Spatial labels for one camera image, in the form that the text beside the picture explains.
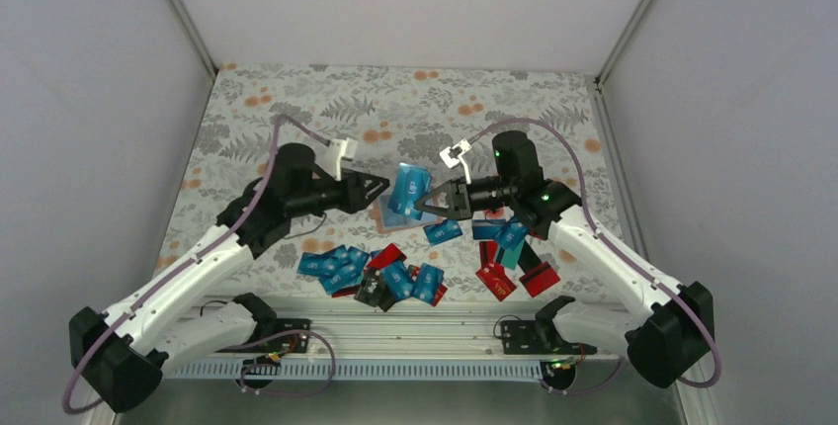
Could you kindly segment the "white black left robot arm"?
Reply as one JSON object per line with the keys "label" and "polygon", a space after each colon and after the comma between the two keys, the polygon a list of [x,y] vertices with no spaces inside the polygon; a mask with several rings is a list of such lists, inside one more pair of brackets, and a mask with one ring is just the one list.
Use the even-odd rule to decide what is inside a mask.
{"label": "white black left robot arm", "polygon": [[251,181],[175,265],[105,310],[84,307],[71,317],[73,379],[85,380],[101,402],[123,413],[186,364],[223,349],[267,348],[280,332],[279,320],[253,293],[197,319],[181,317],[286,238],[294,219],[330,210],[357,213],[389,185],[381,176],[343,168],[339,160],[325,170],[305,144],[275,149],[265,175]]}

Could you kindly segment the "black VIP card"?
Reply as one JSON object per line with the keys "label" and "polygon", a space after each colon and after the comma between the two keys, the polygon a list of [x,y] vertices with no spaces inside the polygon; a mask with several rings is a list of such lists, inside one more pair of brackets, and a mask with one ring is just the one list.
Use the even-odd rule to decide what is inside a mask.
{"label": "black VIP card", "polygon": [[379,273],[364,276],[354,295],[354,300],[381,311],[389,311],[396,304],[396,297]]}

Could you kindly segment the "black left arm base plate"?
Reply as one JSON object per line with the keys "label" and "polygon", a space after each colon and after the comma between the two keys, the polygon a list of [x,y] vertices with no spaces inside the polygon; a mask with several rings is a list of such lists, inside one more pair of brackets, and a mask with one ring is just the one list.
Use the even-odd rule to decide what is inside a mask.
{"label": "black left arm base plate", "polygon": [[[306,353],[310,326],[311,320],[307,318],[280,318],[275,322],[272,331],[263,333],[260,336],[254,336],[251,339],[251,341],[255,341],[256,339],[261,340],[270,337],[269,341],[258,345],[248,343],[247,347],[228,347],[218,350],[218,353]],[[275,337],[277,334],[290,330],[301,330],[302,334],[289,334],[282,337]]]}

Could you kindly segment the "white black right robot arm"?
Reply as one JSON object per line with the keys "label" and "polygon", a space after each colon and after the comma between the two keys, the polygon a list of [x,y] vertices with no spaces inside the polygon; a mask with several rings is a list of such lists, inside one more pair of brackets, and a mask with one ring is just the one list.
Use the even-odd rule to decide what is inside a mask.
{"label": "white black right robot arm", "polygon": [[558,353],[580,343],[617,354],[661,388],[674,382],[696,386],[684,374],[710,355],[714,370],[700,386],[716,384],[721,357],[710,291],[663,273],[614,238],[582,197],[545,176],[536,146],[524,132],[501,132],[493,137],[492,148],[495,175],[449,180],[414,201],[414,208],[455,220],[509,208],[535,237],[580,260],[623,306],[614,311],[560,297],[536,315],[538,345]]}

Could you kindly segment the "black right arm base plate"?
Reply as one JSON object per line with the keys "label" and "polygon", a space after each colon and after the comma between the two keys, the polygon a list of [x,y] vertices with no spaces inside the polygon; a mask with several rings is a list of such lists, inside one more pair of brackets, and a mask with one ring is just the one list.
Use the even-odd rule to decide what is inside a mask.
{"label": "black right arm base plate", "polygon": [[506,319],[500,323],[498,335],[506,355],[594,355],[598,349],[582,343],[563,340],[545,321]]}

